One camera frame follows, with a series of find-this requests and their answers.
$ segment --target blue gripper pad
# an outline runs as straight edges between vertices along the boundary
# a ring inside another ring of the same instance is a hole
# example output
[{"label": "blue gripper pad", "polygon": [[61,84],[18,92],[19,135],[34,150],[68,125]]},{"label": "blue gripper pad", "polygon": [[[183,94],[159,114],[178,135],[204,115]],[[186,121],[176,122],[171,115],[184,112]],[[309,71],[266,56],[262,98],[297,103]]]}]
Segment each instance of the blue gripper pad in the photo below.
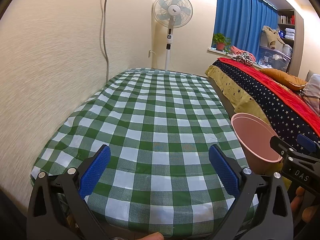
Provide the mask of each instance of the blue gripper pad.
[{"label": "blue gripper pad", "polygon": [[91,195],[102,173],[106,169],[106,166],[110,161],[110,157],[110,148],[105,146],[98,156],[93,160],[87,171],[83,174],[80,180],[79,188],[79,195],[82,199],[84,199],[84,197],[87,195]]},{"label": "blue gripper pad", "polygon": [[214,144],[209,148],[209,160],[215,169],[219,179],[225,187],[229,195],[237,198],[240,194],[240,181],[239,177],[230,167],[227,157],[223,154],[220,148]]},{"label": "blue gripper pad", "polygon": [[305,149],[310,153],[315,153],[317,151],[317,146],[314,143],[314,141],[310,140],[308,137],[298,134],[297,136],[297,142],[305,147]]}]

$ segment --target bed with star-patterned blanket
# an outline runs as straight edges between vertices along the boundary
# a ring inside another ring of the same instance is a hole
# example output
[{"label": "bed with star-patterned blanket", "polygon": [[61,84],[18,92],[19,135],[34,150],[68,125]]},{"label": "bed with star-patterned blanket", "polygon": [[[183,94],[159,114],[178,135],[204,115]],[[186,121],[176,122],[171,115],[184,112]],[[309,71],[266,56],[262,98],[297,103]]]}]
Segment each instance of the bed with star-patterned blanket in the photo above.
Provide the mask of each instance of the bed with star-patterned blanket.
[{"label": "bed with star-patterned blanket", "polygon": [[219,58],[206,74],[217,83],[236,113],[261,118],[299,152],[308,153],[297,143],[298,134],[320,143],[318,115],[299,96],[257,69]]}]

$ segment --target wall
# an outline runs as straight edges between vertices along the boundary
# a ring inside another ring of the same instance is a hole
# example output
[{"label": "wall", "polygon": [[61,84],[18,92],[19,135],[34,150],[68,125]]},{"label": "wall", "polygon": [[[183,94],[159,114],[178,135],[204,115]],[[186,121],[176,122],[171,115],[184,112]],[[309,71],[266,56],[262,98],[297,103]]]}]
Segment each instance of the wall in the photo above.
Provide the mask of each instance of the wall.
[{"label": "wall", "polygon": [[[217,0],[190,0],[193,16],[189,23],[174,29],[169,70],[205,76],[205,70],[214,62],[207,53],[211,47]],[[167,28],[156,23],[153,50],[157,65],[164,69]]]},{"label": "wall", "polygon": [[320,74],[317,53],[320,51],[320,19],[308,0],[287,0],[304,20],[304,45],[299,77],[305,79],[309,70]]},{"label": "wall", "polygon": [[[150,67],[153,1],[108,0],[110,77]],[[24,212],[36,157],[106,82],[100,22],[100,0],[13,0],[0,21],[0,187]]]}]

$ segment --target potted plant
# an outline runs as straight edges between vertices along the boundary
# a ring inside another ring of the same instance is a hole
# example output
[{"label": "potted plant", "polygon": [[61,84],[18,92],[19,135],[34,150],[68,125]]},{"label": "potted plant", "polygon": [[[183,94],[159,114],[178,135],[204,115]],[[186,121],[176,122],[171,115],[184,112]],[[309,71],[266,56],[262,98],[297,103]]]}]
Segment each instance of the potted plant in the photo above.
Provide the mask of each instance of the potted plant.
[{"label": "potted plant", "polygon": [[226,38],[222,33],[214,34],[212,41],[217,45],[217,50],[230,52],[231,39]]}]

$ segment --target standing fan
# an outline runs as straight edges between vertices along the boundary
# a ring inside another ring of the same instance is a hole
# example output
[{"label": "standing fan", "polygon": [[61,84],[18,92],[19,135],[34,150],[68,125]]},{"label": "standing fan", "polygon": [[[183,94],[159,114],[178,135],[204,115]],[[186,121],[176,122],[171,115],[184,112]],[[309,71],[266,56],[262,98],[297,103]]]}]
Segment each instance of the standing fan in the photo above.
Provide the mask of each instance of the standing fan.
[{"label": "standing fan", "polygon": [[157,22],[168,27],[164,67],[168,70],[173,29],[180,28],[190,21],[193,13],[192,5],[189,0],[156,0],[152,11]]}]

